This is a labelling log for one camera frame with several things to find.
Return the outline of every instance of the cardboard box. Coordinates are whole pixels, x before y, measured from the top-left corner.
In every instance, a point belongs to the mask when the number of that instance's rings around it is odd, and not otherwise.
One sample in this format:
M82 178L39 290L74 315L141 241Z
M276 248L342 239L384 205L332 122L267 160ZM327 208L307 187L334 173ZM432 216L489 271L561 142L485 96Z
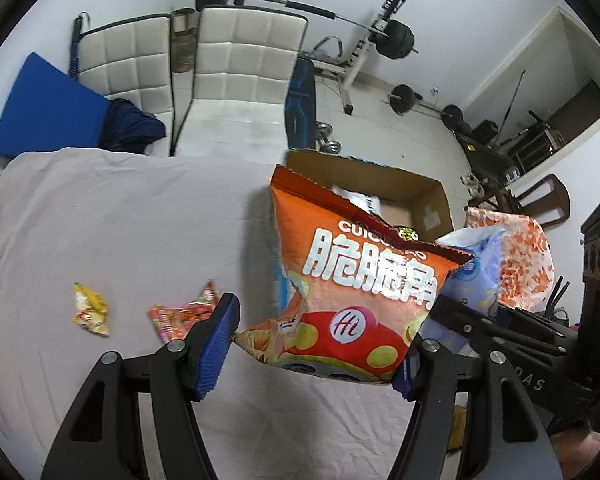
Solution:
M411 227L424 242L434 242L453 231L445 190L432 178L314 150L290 150L286 166L328 189L339 186L377 196L381 216L388 224Z

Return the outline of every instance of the exercise machine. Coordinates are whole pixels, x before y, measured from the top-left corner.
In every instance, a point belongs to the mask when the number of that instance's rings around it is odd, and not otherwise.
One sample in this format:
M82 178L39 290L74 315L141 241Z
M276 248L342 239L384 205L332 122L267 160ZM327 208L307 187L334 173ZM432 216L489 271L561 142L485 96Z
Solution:
M226 5L228 1L229 0L196 0L196 10L202 10L209 5ZM244 1L245 0L234 0L234 4L241 5ZM316 49L324 44L328 40L328 37L318 43L313 50L302 53L304 57L308 57L314 62L314 66L317 70L336 80L338 84L338 95L342 100L342 108L347 115L353 113L353 104L351 103L349 89L351 88L354 79L360 73L360 69L362 69L372 45L376 46L378 54L389 59L402 59L411 52L418 53L414 47L415 37L411 29L402 22L391 19L391 16L400 9L404 0L385 0L382 5L382 12L376 16L371 25L365 25L364 23L346 18L345 16L341 16L327 9L291 0L255 1L280 4L288 9L310 12L311 14L316 14L317 16L322 16L329 20L343 20L344 22L352 23L353 25L366 30L365 36L358 41L358 44L346 59L329 60L316 54Z

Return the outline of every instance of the skin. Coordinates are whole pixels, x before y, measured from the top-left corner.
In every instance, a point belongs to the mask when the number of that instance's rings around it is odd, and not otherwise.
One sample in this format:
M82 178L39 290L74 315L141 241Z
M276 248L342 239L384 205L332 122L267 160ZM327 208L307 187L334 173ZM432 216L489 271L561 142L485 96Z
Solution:
M550 440L565 480L576 477L600 450L600 433L585 426L556 433Z

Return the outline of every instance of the hi logo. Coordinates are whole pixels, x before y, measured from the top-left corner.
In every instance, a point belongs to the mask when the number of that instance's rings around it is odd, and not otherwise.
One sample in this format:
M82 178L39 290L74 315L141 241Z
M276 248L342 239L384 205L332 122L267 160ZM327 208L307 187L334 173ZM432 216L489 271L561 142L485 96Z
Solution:
M341 310L329 325L331 336L339 343L351 343L358 339L366 328L364 314L355 308Z

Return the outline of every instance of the orange snack bag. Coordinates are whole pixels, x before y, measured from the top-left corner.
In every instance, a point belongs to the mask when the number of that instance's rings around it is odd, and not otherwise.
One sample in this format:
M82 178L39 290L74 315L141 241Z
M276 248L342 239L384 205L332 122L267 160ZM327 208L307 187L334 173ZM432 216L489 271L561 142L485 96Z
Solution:
M390 381L446 277L472 256L402 240L378 216L283 166L271 190L296 293L278 319L237 333L235 343L288 370Z

